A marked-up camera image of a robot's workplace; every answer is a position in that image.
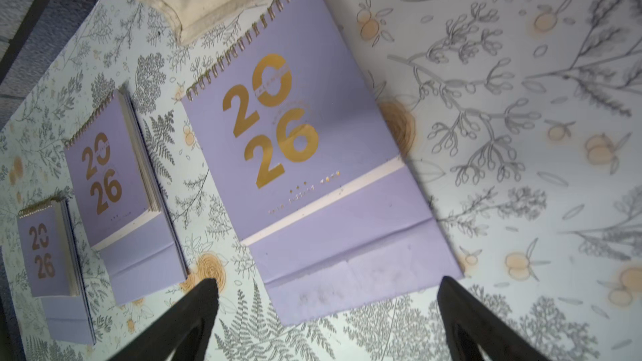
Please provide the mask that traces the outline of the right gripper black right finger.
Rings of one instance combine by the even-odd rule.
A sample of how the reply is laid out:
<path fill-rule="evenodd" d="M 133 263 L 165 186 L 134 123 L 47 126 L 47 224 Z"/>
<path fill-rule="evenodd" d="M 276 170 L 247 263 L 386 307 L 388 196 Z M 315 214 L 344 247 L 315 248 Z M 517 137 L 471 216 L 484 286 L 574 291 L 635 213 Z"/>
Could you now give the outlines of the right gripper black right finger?
<path fill-rule="evenodd" d="M 453 360 L 546 359 L 454 278 L 443 277 L 437 303 Z"/>

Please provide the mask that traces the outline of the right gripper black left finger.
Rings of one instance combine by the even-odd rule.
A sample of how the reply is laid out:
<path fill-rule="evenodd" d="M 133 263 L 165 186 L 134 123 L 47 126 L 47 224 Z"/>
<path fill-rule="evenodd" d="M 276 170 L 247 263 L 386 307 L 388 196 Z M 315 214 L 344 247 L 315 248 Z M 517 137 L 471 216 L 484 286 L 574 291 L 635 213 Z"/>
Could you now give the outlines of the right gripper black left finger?
<path fill-rule="evenodd" d="M 218 309 L 218 282 L 206 278 L 111 358 L 204 360 Z"/>

